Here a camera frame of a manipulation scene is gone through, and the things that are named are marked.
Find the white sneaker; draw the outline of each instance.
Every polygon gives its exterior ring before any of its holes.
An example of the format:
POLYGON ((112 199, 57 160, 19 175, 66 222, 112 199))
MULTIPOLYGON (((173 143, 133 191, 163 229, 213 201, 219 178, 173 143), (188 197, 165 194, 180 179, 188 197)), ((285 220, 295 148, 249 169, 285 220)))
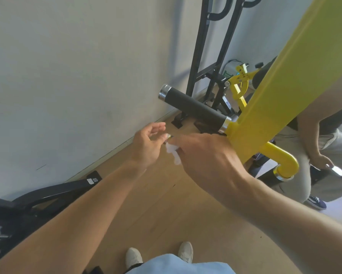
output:
POLYGON ((125 266, 126 269, 129 269, 132 265, 136 263, 142 263, 143 259, 141 253, 135 248, 129 248, 125 254, 125 266))
POLYGON ((188 241, 183 242, 179 248, 179 254, 177 256, 180 259, 182 259, 184 262, 192 263, 193 256, 194 256, 194 250, 193 250, 192 244, 188 241))

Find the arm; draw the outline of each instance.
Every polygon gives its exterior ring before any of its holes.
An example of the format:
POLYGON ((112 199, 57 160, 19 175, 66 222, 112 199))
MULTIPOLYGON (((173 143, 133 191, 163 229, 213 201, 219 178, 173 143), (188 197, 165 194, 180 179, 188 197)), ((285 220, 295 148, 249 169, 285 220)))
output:
POLYGON ((0 260, 0 273, 80 274, 137 179, 159 156, 165 123, 137 132, 132 157, 0 260))
POLYGON ((298 135, 310 157, 311 164, 319 169, 332 161, 321 155, 318 147, 320 121, 342 110, 342 77, 330 86, 297 116, 298 135))
POLYGON ((174 137, 187 174, 267 234, 304 274, 342 273, 342 225, 268 188, 243 168, 228 139, 174 137))

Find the gym equipment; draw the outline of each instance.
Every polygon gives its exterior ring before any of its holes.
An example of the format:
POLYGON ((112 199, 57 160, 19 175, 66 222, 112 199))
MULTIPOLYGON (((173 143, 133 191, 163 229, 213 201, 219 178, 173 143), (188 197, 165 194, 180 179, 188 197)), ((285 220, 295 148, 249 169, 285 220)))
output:
MULTIPOLYGON (((190 69, 189 79, 187 82, 187 88, 186 88, 187 96, 191 97, 193 95, 194 86, 197 81, 203 78, 209 78, 210 83, 209 83, 208 89, 205 95, 202 96, 199 100, 203 103, 206 103, 207 101, 214 101, 212 108, 219 109, 225 115, 232 116, 235 114, 234 110, 232 109, 231 105, 228 103, 225 97, 226 88, 224 86, 224 82, 227 80, 227 78, 219 74, 219 71, 222 67, 225 54, 227 53, 229 43, 231 42, 233 33, 236 29, 242 9, 252 8, 256 6, 257 4, 259 4, 260 2, 261 0, 254 0, 252 2, 248 2, 245 0, 236 0, 232 18, 231 18, 231 21, 229 22, 229 26, 227 28, 227 32, 225 34, 224 41, 222 43, 222 47, 220 49, 217 61, 198 72, 210 21, 218 21, 218 20, 223 19, 229 13, 232 7, 232 3, 233 3, 233 0, 226 0, 225 6, 222 12, 212 13, 211 11, 212 11, 213 0, 202 0, 199 30, 198 30, 198 35, 196 38, 194 55, 193 55, 191 69, 190 69), (212 92, 212 89, 215 83, 218 84, 219 91, 214 98, 214 93, 212 92)), ((174 118, 174 120, 172 121, 172 124, 179 129, 182 127, 182 121, 186 117, 187 117, 186 111, 182 111, 180 114, 178 114, 174 118)))
POLYGON ((289 180, 298 171, 297 161, 268 141, 342 75, 342 2, 312 2, 248 105, 244 90, 259 69, 248 74, 240 70, 225 81, 242 111, 234 122, 169 85, 162 87, 159 98, 225 133, 242 163, 257 152, 280 163, 274 179, 260 177, 266 183, 289 180))
POLYGON ((93 171, 86 179, 37 189, 13 201, 0 199, 0 258, 99 181, 100 175, 93 171))

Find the forearm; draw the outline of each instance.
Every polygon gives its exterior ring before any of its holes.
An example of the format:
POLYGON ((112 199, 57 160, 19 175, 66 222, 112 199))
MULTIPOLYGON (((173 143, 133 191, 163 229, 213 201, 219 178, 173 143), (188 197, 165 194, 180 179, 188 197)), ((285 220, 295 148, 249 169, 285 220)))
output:
POLYGON ((282 248, 302 273, 342 273, 341 224, 255 179, 249 184, 252 198, 243 198, 249 202, 241 200, 238 211, 243 217, 282 248))
POLYGON ((320 134, 319 121, 307 121, 298 118, 298 135, 309 156, 319 156, 318 137, 320 134))
POLYGON ((144 173, 127 162, 0 260, 0 273, 82 273, 144 173))

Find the phone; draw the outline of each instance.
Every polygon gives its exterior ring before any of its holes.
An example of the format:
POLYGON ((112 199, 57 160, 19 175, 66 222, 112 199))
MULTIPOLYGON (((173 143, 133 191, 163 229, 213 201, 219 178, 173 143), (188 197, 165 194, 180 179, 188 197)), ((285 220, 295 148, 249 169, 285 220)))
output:
POLYGON ((329 167, 328 164, 326 164, 327 169, 331 172, 331 174, 334 174, 335 176, 342 177, 342 169, 337 166, 329 167))

